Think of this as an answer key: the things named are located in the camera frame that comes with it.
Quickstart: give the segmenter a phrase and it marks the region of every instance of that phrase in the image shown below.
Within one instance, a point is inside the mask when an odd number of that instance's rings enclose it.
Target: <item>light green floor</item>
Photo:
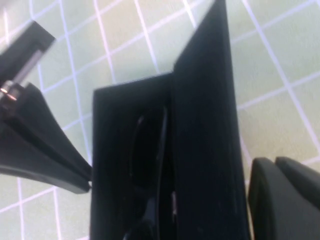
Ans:
[[[91,163],[93,89],[161,74],[212,0],[11,0],[5,49],[35,19],[57,41],[27,81]],[[320,0],[228,0],[246,183],[251,159],[289,156],[320,170]],[[0,239],[77,240],[90,195],[0,175]]]

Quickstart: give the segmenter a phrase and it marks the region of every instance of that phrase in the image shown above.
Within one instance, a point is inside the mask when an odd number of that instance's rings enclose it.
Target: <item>floor tile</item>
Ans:
[[[58,239],[52,192],[28,201],[22,207],[25,240]]]
[[[5,40],[0,41],[0,54],[2,54],[4,51],[6,51],[8,48],[8,45]]]
[[[39,78],[37,66],[34,66],[31,72],[25,77],[21,85],[25,87],[28,85],[28,83],[35,85],[39,90],[41,90],[40,78]]]
[[[204,0],[199,5],[192,8],[192,14],[197,25],[199,25],[204,19],[205,15],[209,11],[210,7],[213,4],[213,0]]]
[[[46,92],[44,97],[60,127],[79,119],[76,89],[72,79]]]
[[[55,0],[32,0],[33,15],[36,15],[37,13],[41,12],[54,2]]]
[[[236,103],[253,100],[283,86],[258,34],[231,46]]]
[[[40,181],[34,181],[26,178],[21,178],[20,181],[21,181],[22,199],[29,198],[35,194],[38,194],[52,187],[52,185],[50,184],[40,182]]]
[[[56,39],[65,35],[59,4],[47,11],[44,15],[38,17],[36,22]]]
[[[91,194],[74,194],[59,188],[57,199],[62,238],[76,240],[88,236]]]
[[[94,90],[112,84],[109,63],[106,59],[96,63],[79,73],[76,78],[81,110],[82,114],[85,115],[92,112]]]
[[[147,27],[185,7],[181,0],[139,0],[138,2]]]
[[[18,182],[15,176],[0,174],[0,209],[19,201]]]
[[[0,14],[0,39],[4,38],[6,35],[6,28],[5,28],[5,18],[4,14]]]
[[[20,209],[18,206],[0,214],[0,238],[21,240]]]
[[[303,161],[318,155],[288,93],[239,111],[238,120],[252,158],[287,156]]]
[[[291,82],[320,70],[319,12],[314,3],[264,31]]]
[[[75,70],[106,55],[100,27],[94,20],[69,36]]]
[[[316,162],[313,162],[311,164],[308,164],[307,167],[317,171],[318,173],[320,173],[320,161],[316,161]]]
[[[62,0],[62,4],[69,31],[96,14],[93,0]]]
[[[52,47],[40,60],[44,89],[71,76],[71,64],[65,39],[53,43]]]
[[[93,123],[92,117],[89,117],[83,121],[86,139],[88,139],[90,153],[93,153]]]
[[[117,83],[143,79],[156,74],[144,38],[113,54],[111,60]]]
[[[71,126],[64,131],[70,142],[73,144],[75,149],[81,154],[81,156],[88,161],[88,155],[85,145],[85,136],[81,128],[80,122]]]
[[[241,154],[242,156],[242,167],[243,167],[243,177],[245,181],[250,181],[251,176],[251,164],[248,163],[248,160],[244,156],[244,154]]]
[[[28,0],[14,0],[6,6],[9,32],[26,23],[30,18]]]
[[[226,7],[231,39],[256,29],[241,0],[227,0]]]
[[[320,78],[294,88],[294,92],[311,123],[318,140],[320,140]]]
[[[96,0],[98,8],[100,10],[104,9],[104,8],[108,8],[108,6],[113,5],[114,3],[119,3],[123,0]]]
[[[169,72],[190,40],[194,28],[187,13],[173,19],[149,34],[161,72]]]
[[[134,0],[123,0],[102,14],[101,20],[110,50],[143,32]]]
[[[260,24],[265,24],[280,14],[305,2],[305,0],[248,0],[248,3]]]

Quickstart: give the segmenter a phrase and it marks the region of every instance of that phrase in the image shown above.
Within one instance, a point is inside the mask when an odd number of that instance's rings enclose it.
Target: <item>white grout line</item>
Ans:
[[[33,19],[33,17],[34,17],[34,6],[33,6],[33,3],[32,3],[32,0],[29,0],[29,13],[30,13],[31,18]]]
[[[56,222],[56,232],[58,235],[58,240],[62,240],[61,229],[60,229],[60,219],[59,219],[59,204],[57,198],[57,187],[53,189],[53,200],[54,200],[54,213],[55,213],[55,222]]]
[[[297,80],[297,81],[291,83],[291,86],[294,88],[294,87],[299,86],[301,84],[305,84],[307,82],[310,82],[311,80],[316,79],[318,77],[320,77],[320,71],[314,72],[314,73],[310,74],[309,76],[305,76],[305,77],[301,78],[300,80]]]
[[[3,21],[4,21],[4,38],[5,43],[9,45],[9,23],[8,23],[8,13],[6,8],[3,8]]]
[[[156,70],[156,73],[158,74],[160,71],[159,71],[159,68],[158,68],[157,59],[156,59],[156,56],[155,56],[155,53],[154,53],[154,50],[153,50],[153,47],[152,47],[152,44],[151,44],[151,41],[150,41],[150,38],[149,38],[149,34],[148,34],[148,31],[147,31],[147,27],[146,27],[146,23],[145,23],[145,20],[144,20],[144,16],[142,14],[142,11],[141,11],[141,8],[140,8],[138,0],[134,0],[134,4],[135,4],[135,7],[136,7],[136,11],[137,11],[137,13],[139,15],[139,18],[140,18],[141,26],[142,26],[143,33],[144,33],[145,40],[146,40],[146,44],[148,46],[148,49],[149,49],[149,52],[150,52],[150,55],[151,55],[151,58],[152,58],[152,61],[153,61],[154,68]]]
[[[148,28],[148,33],[152,33],[154,30],[157,30],[158,28],[162,27],[163,25],[171,22],[172,20],[176,19],[177,17],[183,15],[186,13],[186,9],[182,8],[179,11],[176,11],[175,13],[161,19],[160,21],[158,21],[157,23],[155,23],[154,25],[152,25],[151,27]]]
[[[47,88],[45,88],[45,89],[42,91],[42,93],[45,94],[45,93],[47,93],[47,92],[49,92],[49,91],[51,91],[51,90],[59,87],[60,85],[66,83],[66,82],[68,82],[68,81],[71,81],[72,79],[73,79],[73,76],[72,76],[72,75],[71,75],[71,76],[67,76],[67,77],[61,79],[60,81],[54,83],[53,85],[48,86]]]
[[[9,206],[6,206],[6,207],[0,209],[0,214],[4,213],[4,212],[6,212],[6,211],[8,211],[8,210],[10,210],[10,209],[13,209],[13,208],[15,208],[15,207],[19,207],[19,206],[20,206],[20,203],[19,203],[19,202],[16,202],[16,203],[14,203],[14,204],[11,204],[11,205],[9,205]]]
[[[25,203],[27,203],[27,202],[30,202],[30,201],[33,200],[33,199],[37,199],[37,198],[39,198],[39,197],[41,197],[41,196],[43,196],[43,195],[45,195],[45,194],[51,193],[54,189],[55,189],[54,186],[49,187],[49,188],[46,189],[46,190],[43,190],[43,191],[41,191],[41,192],[38,192],[37,194],[34,194],[34,195],[30,196],[30,197],[27,197],[27,198],[25,198],[25,199],[22,199],[21,202],[22,202],[22,204],[25,204]]]
[[[20,179],[20,177],[17,177],[16,180],[17,180],[17,184],[18,184],[21,239],[24,240],[25,239],[25,223],[24,223],[24,211],[22,208],[21,179]]]
[[[51,9],[53,9],[56,5],[58,5],[58,1],[55,0],[53,3],[51,3],[50,5],[46,6],[44,9],[42,9],[40,12],[36,13],[33,15],[34,19],[38,19],[40,18],[42,15],[46,14],[48,11],[50,11]]]
[[[142,39],[145,35],[143,33],[138,34],[137,36],[133,37],[132,39],[130,39],[129,41],[123,43],[122,45],[120,45],[119,47],[113,49],[110,52],[110,55],[112,56],[113,54],[116,54],[118,52],[120,52],[121,50],[125,49],[126,47],[130,46],[131,44],[135,43],[136,41]]]
[[[194,18],[194,15],[192,14],[189,3],[187,2],[187,0],[182,0],[182,2],[183,2],[183,5],[185,7],[186,12],[189,15],[189,18],[190,18],[190,21],[191,21],[193,28],[196,28],[197,27],[196,20]]]
[[[73,127],[74,125],[78,124],[78,123],[81,121],[81,119],[82,119],[83,121],[85,121],[85,120],[87,120],[88,118],[91,118],[91,117],[92,117],[92,113],[90,112],[90,113],[82,116],[82,118],[78,118],[77,120],[74,120],[73,122],[69,123],[68,125],[62,127],[62,130],[63,130],[63,131],[66,131],[66,130],[68,130],[69,128]]]
[[[310,159],[302,161],[301,163],[308,166],[317,162],[320,162],[320,156],[312,157]]]
[[[302,9],[310,6],[311,4],[313,4],[315,2],[315,0],[308,0],[308,1],[305,1],[293,8],[291,8],[290,10],[280,14],[279,16],[277,16],[276,18],[272,19],[271,21],[267,22],[266,24],[262,25],[261,28],[262,29],[266,29],[266,28],[269,28],[270,26],[282,21],[283,19],[286,19],[287,17],[301,11]]]
[[[230,40],[230,44],[236,44],[237,42],[240,42],[242,40],[245,40],[245,39],[248,39],[250,38],[251,36],[255,35],[257,33],[257,30],[252,30],[252,31],[248,31],[240,36],[237,36],[233,39]]]
[[[102,41],[103,41],[103,46],[104,46],[104,50],[105,50],[105,54],[106,54],[106,59],[107,59],[107,61],[109,63],[109,67],[110,67],[112,82],[113,82],[113,84],[116,84],[115,71],[114,71],[114,67],[113,67],[112,61],[111,61],[109,46],[108,46],[108,43],[107,43],[106,33],[105,33],[105,29],[104,29],[104,24],[103,24],[102,19],[101,19],[101,15],[100,15],[100,12],[99,12],[99,7],[98,7],[97,0],[93,0],[93,4],[94,4],[94,9],[95,9],[95,14],[96,14],[96,17],[97,17],[98,23],[99,23],[99,28],[100,28],[101,37],[102,37]]]
[[[77,240],[89,240],[89,236],[85,236],[85,237],[82,237],[82,238],[78,238]]]
[[[242,2],[244,4],[247,12],[249,13],[250,18],[251,18],[253,24],[255,25],[255,28],[258,31],[258,33],[259,33],[259,35],[261,37],[261,40],[262,40],[263,44],[265,45],[265,47],[266,47],[266,49],[267,49],[267,51],[268,51],[268,53],[269,53],[274,65],[276,67],[276,69],[277,69],[277,71],[278,71],[278,73],[279,73],[279,75],[280,75],[280,77],[281,77],[281,79],[283,81],[283,84],[284,84],[285,88],[289,92],[289,95],[290,95],[290,97],[291,97],[291,99],[292,99],[292,101],[293,101],[293,103],[294,103],[294,105],[295,105],[295,107],[296,107],[296,109],[297,109],[297,111],[298,111],[298,113],[299,113],[299,115],[300,115],[300,117],[301,117],[301,119],[302,119],[302,121],[303,121],[303,123],[304,123],[304,125],[305,125],[305,127],[306,127],[306,129],[307,129],[307,131],[308,131],[308,133],[310,135],[310,137],[311,137],[311,139],[312,139],[313,144],[315,145],[316,149],[320,153],[320,143],[318,141],[318,137],[315,134],[314,130],[312,129],[311,124],[310,124],[306,114],[304,113],[304,111],[303,111],[303,109],[302,109],[302,107],[301,107],[296,95],[294,94],[294,91],[293,91],[293,89],[292,89],[292,87],[291,87],[291,85],[290,85],[290,83],[289,83],[284,71],[282,70],[282,68],[281,68],[281,66],[279,64],[276,55],[274,54],[273,50],[271,49],[271,46],[270,46],[265,34],[263,33],[262,29],[260,28],[259,23],[258,23],[255,15],[254,15],[254,13],[252,12],[251,7],[249,6],[248,1],[247,0],[242,0]]]
[[[85,149],[86,149],[86,153],[87,153],[87,157],[88,157],[88,162],[91,163],[92,162],[91,153],[90,153],[88,138],[87,138],[86,131],[85,131],[85,125],[84,125],[84,122],[82,121],[82,110],[81,110],[81,104],[80,104],[78,82],[77,82],[75,64],[74,64],[74,59],[73,59],[73,55],[72,55],[71,44],[70,44],[70,40],[69,40],[68,28],[67,28],[67,23],[66,23],[66,19],[65,19],[64,7],[62,4],[62,0],[59,0],[59,5],[60,5],[61,18],[62,18],[63,29],[64,29],[64,34],[65,34],[65,40],[66,40],[66,44],[67,44],[67,48],[68,48],[68,55],[70,58],[73,83],[74,83],[74,87],[75,87],[76,103],[77,103],[78,113],[81,118],[80,125],[81,125],[81,130],[83,133],[84,145],[85,145]]]
[[[62,127],[62,130],[63,130],[63,131],[66,131],[66,130],[68,130],[69,128],[72,128],[74,125],[80,123],[80,121],[81,121],[81,118],[78,118],[77,120],[75,120],[75,121],[69,123],[68,125]]]
[[[103,9],[101,9],[99,11],[100,15],[105,14],[106,12],[108,12],[110,9],[114,8],[115,6],[117,6],[119,3],[121,3],[123,0],[115,0],[113,2],[111,2],[108,6],[105,6]]]
[[[80,24],[78,24],[77,26],[75,26],[73,29],[71,29],[68,34],[72,35],[75,32],[77,32],[79,29],[83,28],[85,25],[93,22],[95,19],[97,18],[96,15],[90,16],[89,18],[87,18],[86,20],[84,20],[83,22],[81,22]]]
[[[252,106],[252,105],[255,105],[255,104],[260,103],[260,102],[262,102],[262,101],[264,101],[264,100],[267,100],[267,99],[269,99],[269,98],[272,98],[272,97],[274,97],[274,96],[276,96],[276,95],[278,95],[278,94],[281,94],[281,93],[283,93],[283,92],[285,92],[285,91],[287,91],[287,89],[286,89],[285,87],[281,87],[281,88],[276,89],[276,90],[274,90],[274,91],[270,91],[270,92],[268,92],[268,93],[266,93],[266,94],[264,94],[264,95],[261,95],[261,96],[259,96],[259,97],[257,97],[257,98],[254,98],[254,99],[252,99],[252,100],[250,100],[250,101],[247,101],[247,102],[245,102],[245,103],[243,103],[243,104],[238,105],[238,106],[236,107],[236,109],[237,109],[238,111],[243,110],[243,109],[246,109],[246,108],[248,108],[248,107],[250,107],[250,106]]]
[[[54,190],[54,187],[52,186],[52,187],[50,187],[50,188],[48,188],[48,189],[46,189],[46,190],[44,190],[44,191],[38,192],[38,193],[35,194],[35,195],[32,195],[32,196],[30,196],[30,197],[27,197],[27,198],[25,198],[25,199],[22,199],[21,201],[18,201],[18,202],[13,203],[13,204],[11,204],[11,205],[9,205],[9,206],[6,206],[6,207],[0,209],[0,214],[1,214],[1,213],[4,213],[4,212],[6,212],[6,211],[8,211],[8,210],[10,210],[10,209],[12,209],[12,208],[18,207],[20,204],[25,204],[25,203],[27,203],[27,202],[29,202],[29,201],[31,201],[31,200],[33,200],[33,199],[36,199],[36,198],[38,198],[38,197],[40,197],[40,196],[42,196],[42,195],[45,195],[45,194],[47,194],[47,193],[51,193],[53,190]]]
[[[252,158],[250,156],[248,148],[247,148],[245,141],[244,141],[243,137],[241,136],[241,134],[240,134],[240,145],[241,145],[241,149],[242,149],[242,152],[244,154],[244,157],[245,157],[245,160],[246,160],[248,166],[251,166]]]

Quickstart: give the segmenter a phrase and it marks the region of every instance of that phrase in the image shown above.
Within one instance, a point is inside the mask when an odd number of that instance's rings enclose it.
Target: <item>black plastic piece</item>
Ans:
[[[0,86],[13,80],[33,54],[46,52],[55,38],[38,23],[33,22],[25,32],[0,55]]]
[[[277,157],[275,164],[295,189],[320,210],[320,174],[288,157]]]
[[[135,218],[146,211],[136,186],[149,186],[153,167],[139,180],[128,168],[139,119],[163,107],[155,238],[150,221]],[[139,158],[152,149],[148,140],[139,140],[148,148]],[[90,226],[92,240],[250,239],[225,1],[215,2],[173,73],[95,91]]]
[[[89,191],[91,167],[73,147],[32,84],[17,100],[0,101],[0,172],[53,184],[80,194]]]
[[[269,159],[253,161],[248,201],[256,240],[320,238],[320,211]]]
[[[177,239],[250,239],[224,0],[215,1],[173,74]]]
[[[171,194],[159,182],[171,82],[167,74],[95,91],[90,239],[159,239],[157,205]]]

